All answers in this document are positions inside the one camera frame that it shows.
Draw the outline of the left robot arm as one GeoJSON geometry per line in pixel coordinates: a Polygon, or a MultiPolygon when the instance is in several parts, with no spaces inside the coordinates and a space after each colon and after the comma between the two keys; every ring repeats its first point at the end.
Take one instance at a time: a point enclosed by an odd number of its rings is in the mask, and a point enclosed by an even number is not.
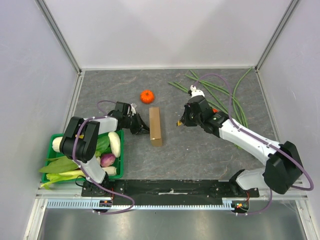
{"type": "Polygon", "coordinates": [[[93,183],[92,191],[99,197],[110,191],[109,174],[96,160],[99,135],[107,134],[111,153],[118,158],[122,147],[117,131],[122,129],[129,129],[132,135],[150,133],[135,104],[117,101],[114,109],[106,115],[72,117],[60,142],[59,151],[78,165],[86,180],[93,183]]]}

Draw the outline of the brown cardboard express box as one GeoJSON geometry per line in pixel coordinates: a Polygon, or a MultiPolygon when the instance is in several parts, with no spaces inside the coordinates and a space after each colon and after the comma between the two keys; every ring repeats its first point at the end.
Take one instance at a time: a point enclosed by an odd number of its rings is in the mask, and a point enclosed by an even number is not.
{"type": "Polygon", "coordinates": [[[159,107],[149,108],[149,125],[151,145],[154,147],[161,147],[163,145],[163,140],[159,107]]]}

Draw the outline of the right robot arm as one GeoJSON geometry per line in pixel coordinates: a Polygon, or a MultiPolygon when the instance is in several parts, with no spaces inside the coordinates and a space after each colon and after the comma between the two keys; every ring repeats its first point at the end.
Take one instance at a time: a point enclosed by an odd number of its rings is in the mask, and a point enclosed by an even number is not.
{"type": "Polygon", "coordinates": [[[186,127],[201,127],[206,133],[229,141],[250,153],[262,164],[262,168],[240,170],[229,184],[229,191],[235,197],[247,190],[269,188],[278,194],[285,194],[302,175],[297,166],[301,159],[296,146],[286,141],[281,144],[240,125],[228,114],[214,110],[202,95],[192,97],[185,105],[178,122],[186,127]]]}

